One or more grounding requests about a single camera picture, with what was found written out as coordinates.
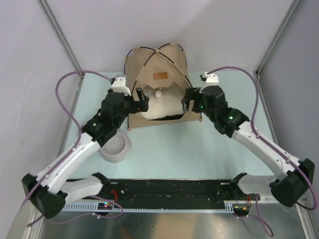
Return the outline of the white fluffy pillow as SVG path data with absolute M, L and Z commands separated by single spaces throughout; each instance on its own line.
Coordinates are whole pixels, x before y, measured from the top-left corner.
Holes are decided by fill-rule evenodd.
M 162 92 L 161 98 L 157 99 L 155 97 L 156 91 Z M 149 97 L 149 110 L 140 113 L 145 119 L 157 120 L 184 114 L 181 100 L 185 92 L 179 85 L 171 84 L 169 87 L 158 87 L 156 89 L 145 86 L 143 92 Z

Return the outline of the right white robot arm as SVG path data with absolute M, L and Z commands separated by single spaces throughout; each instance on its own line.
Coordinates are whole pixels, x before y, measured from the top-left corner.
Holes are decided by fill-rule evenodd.
M 183 109 L 205 114 L 220 134 L 239 142 L 256 155 L 275 175 L 270 182 L 270 192 L 286 207 L 292 207 L 310 189 L 315 165 L 309 160 L 299 160 L 278 145 L 270 142 L 253 122 L 238 109 L 228 106 L 223 90 L 219 86 L 188 88 L 182 99 Z

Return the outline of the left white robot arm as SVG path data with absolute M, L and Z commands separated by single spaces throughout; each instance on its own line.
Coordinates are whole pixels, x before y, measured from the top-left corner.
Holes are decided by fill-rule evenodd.
M 78 199 L 109 196 L 111 187 L 101 173 L 70 185 L 67 185 L 67 179 L 88 157 L 116 136 L 128 115 L 149 109 L 149 97 L 142 88 L 137 88 L 136 92 L 138 101 L 127 87 L 109 89 L 98 112 L 83 127 L 78 127 L 79 134 L 74 144 L 38 174 L 28 173 L 22 178 L 25 201 L 30 201 L 43 217 L 55 217 L 66 203 Z

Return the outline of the grey double pet feeder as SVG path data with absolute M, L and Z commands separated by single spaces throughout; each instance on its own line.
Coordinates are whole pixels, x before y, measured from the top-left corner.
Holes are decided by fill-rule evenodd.
M 122 132 L 117 131 L 106 144 L 99 150 L 101 156 L 110 163 L 122 162 L 132 149 L 131 140 Z

